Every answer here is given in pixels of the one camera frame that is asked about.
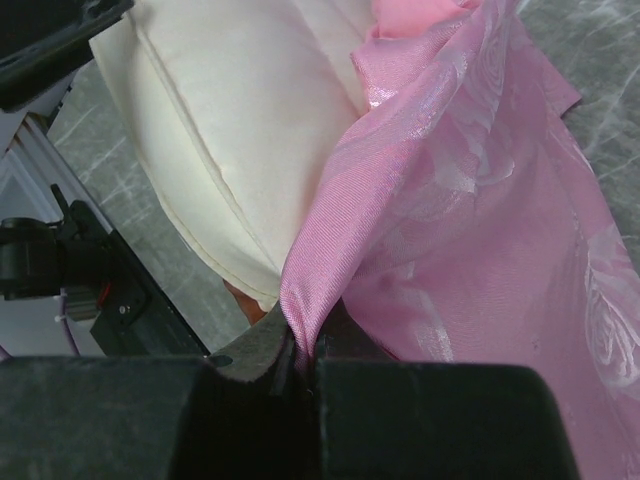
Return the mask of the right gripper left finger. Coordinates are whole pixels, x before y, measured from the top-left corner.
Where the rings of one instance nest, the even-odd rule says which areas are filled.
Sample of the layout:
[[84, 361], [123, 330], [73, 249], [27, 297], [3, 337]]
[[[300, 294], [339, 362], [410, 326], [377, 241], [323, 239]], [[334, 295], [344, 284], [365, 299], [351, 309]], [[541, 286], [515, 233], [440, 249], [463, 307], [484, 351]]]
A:
[[1, 365], [5, 479], [309, 479], [279, 309], [211, 356]]

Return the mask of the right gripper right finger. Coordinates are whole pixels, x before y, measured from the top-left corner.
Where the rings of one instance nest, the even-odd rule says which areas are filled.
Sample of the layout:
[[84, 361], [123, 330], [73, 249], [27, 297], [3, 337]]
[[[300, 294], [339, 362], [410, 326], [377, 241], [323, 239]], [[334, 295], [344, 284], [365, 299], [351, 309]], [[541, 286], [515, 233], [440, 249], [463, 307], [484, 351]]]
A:
[[391, 361], [324, 334], [315, 363], [324, 479], [577, 479], [556, 401], [520, 366]]

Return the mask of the pink pillowcase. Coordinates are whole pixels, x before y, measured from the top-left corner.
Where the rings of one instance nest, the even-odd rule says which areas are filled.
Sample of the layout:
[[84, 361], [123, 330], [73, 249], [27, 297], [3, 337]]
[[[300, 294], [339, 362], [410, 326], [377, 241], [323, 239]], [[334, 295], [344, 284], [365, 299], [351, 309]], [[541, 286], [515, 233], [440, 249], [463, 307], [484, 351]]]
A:
[[368, 112], [285, 263], [305, 369], [330, 309], [401, 360], [527, 365], [586, 479], [639, 475], [639, 277], [513, 1], [377, 1]]

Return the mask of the cream pillow with bear print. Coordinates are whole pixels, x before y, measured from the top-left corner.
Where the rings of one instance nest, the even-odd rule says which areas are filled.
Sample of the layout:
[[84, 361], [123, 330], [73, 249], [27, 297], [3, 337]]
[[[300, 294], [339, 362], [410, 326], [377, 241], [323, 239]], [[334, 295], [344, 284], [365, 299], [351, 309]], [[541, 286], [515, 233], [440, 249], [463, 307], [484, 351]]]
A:
[[367, 110], [367, 1], [139, 1], [90, 42], [167, 217], [269, 310], [322, 170]]

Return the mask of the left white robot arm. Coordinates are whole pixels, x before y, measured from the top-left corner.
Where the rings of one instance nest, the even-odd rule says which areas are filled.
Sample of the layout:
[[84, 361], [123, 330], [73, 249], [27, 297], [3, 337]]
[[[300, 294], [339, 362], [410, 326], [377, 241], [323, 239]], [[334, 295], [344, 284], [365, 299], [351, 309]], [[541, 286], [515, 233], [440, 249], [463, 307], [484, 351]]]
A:
[[[90, 58], [89, 41], [117, 23], [131, 1], [4, 1], [1, 4], [1, 107], [15, 110]], [[7, 300], [52, 297], [99, 287], [109, 254], [82, 215], [88, 206], [51, 192], [61, 219], [1, 222], [1, 293]]]

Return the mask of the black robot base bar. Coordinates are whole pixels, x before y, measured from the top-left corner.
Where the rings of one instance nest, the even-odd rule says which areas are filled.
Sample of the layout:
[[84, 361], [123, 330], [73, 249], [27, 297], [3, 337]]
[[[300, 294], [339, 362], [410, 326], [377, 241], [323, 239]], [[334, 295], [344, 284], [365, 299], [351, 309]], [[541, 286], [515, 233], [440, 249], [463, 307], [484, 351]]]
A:
[[54, 232], [63, 286], [90, 294], [97, 309], [90, 333], [101, 350], [108, 356], [209, 356], [122, 235], [107, 229], [92, 204], [68, 202], [56, 184], [51, 190], [62, 211]]

